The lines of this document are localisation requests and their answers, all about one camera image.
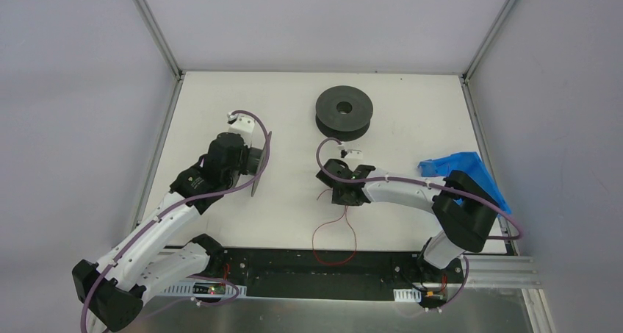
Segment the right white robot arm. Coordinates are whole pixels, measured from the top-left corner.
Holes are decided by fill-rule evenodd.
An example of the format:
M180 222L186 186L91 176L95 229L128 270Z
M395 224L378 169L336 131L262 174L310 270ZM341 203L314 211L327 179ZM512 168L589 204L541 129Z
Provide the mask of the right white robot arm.
M433 215L441 229L425 243L417 261L418 274L429 282L443 276L463 253L482 252L498 216L497 202L463 171L452 171L437 184L372 165L351 170L346 162L329 159L316 177L331 188L331 200L338 205L398 204Z

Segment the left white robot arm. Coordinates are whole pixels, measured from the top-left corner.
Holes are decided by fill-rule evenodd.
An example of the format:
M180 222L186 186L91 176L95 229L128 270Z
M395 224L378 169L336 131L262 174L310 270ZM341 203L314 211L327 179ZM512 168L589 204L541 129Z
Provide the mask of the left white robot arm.
M270 157L272 136L265 132L264 146L258 149L238 132L219 134L205 154L178 174L146 222L100 259L83 259L73 267L82 303L81 332L119 332L172 284L200 272L212 278L223 271L224 258L208 235L164 259L156 257L175 233L216 201L258 181Z

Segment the black cable spool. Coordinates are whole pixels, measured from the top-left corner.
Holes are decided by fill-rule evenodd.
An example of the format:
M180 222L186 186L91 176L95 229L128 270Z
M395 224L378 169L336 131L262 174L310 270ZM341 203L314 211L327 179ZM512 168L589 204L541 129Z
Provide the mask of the black cable spool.
M370 127L373 116L370 97L356 87L340 85L322 92L315 102L315 122L326 137L353 141Z

